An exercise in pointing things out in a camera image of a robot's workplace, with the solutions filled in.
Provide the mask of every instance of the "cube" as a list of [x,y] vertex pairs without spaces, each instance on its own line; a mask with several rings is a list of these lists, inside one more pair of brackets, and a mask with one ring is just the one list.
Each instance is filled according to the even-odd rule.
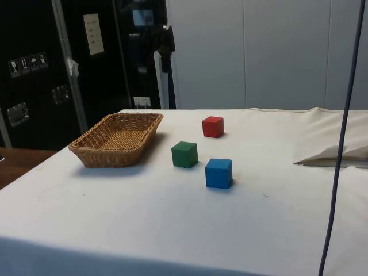
[[197,144],[180,142],[172,149],[172,162],[175,167],[191,168],[198,163]]
[[229,189],[232,184],[232,161],[210,159],[206,165],[206,185],[211,188]]
[[208,117],[202,121],[203,135],[206,137],[219,138],[224,134],[224,118]]

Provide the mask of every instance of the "white paper sign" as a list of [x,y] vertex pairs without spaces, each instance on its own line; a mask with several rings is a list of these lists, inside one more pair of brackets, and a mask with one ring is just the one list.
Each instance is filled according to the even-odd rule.
[[105,49],[101,36],[101,28],[99,27],[98,14],[87,14],[83,16],[83,19],[85,21],[90,55],[93,56],[98,53],[103,53]]

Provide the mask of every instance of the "blue cube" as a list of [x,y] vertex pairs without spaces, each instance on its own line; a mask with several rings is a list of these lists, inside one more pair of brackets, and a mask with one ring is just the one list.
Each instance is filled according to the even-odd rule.
[[206,185],[211,188],[229,189],[232,184],[230,159],[210,159],[206,166]]

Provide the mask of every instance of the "cable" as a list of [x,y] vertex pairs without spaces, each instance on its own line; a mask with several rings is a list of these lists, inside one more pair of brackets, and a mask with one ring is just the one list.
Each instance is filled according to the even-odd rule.
[[343,122],[342,122],[342,125],[341,125],[338,157],[337,157],[337,160],[336,160],[335,176],[333,178],[331,210],[329,212],[329,220],[328,220],[326,240],[325,240],[325,243],[324,243],[324,248],[323,248],[323,253],[322,253],[322,258],[321,258],[321,264],[320,264],[320,270],[319,270],[319,273],[318,273],[319,276],[323,276],[323,270],[324,270],[324,265],[325,265],[325,262],[326,262],[327,251],[328,251],[328,246],[329,246],[329,240],[331,239],[332,226],[334,224],[333,220],[334,220],[334,217],[335,217],[335,206],[336,206],[336,196],[337,196],[337,193],[338,193],[339,173],[340,173],[340,167],[341,167],[341,160],[342,160],[342,156],[343,156],[345,132],[346,132],[346,125],[347,125],[347,117],[348,117],[349,109],[350,109],[352,88],[354,86],[355,70],[357,69],[358,48],[359,48],[359,41],[361,39],[361,31],[362,31],[365,3],[366,3],[365,0],[361,0],[361,6],[360,6],[360,9],[359,9],[358,27],[356,29],[354,51],[353,51],[353,55],[352,55],[352,65],[351,65],[351,71],[350,71],[349,87],[348,87],[347,96],[346,96]]

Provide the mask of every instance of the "basket rim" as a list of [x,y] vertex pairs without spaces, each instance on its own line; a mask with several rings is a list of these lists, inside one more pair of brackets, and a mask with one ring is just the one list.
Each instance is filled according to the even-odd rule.
[[[142,140],[142,142],[140,144],[138,144],[136,147],[134,148],[129,148],[129,149],[123,149],[123,148],[98,148],[98,147],[80,147],[77,146],[76,144],[78,142],[80,142],[82,139],[84,139],[86,136],[90,135],[92,131],[95,130],[95,128],[99,127],[101,124],[103,124],[107,119],[113,117],[113,116],[126,116],[126,115],[157,115],[156,120],[149,126],[149,128],[146,130],[146,133],[144,134],[144,138]],[[105,116],[100,122],[96,123],[94,126],[92,126],[87,132],[85,132],[83,135],[81,135],[79,138],[75,139],[73,142],[71,142],[68,146],[69,150],[71,150],[72,152],[86,152],[86,151],[96,151],[98,150],[98,152],[103,153],[103,152],[108,152],[108,153],[112,153],[112,152],[119,152],[119,153],[128,153],[128,152],[133,152],[138,150],[142,145],[145,144],[146,140],[148,139],[148,137],[150,136],[150,133],[152,133],[152,131],[154,129],[157,129],[158,125],[160,124],[160,122],[162,121],[164,115],[161,113],[154,113],[154,112],[149,112],[149,113],[139,113],[139,112],[119,112],[119,113],[113,113],[113,114],[109,114],[107,116]]]

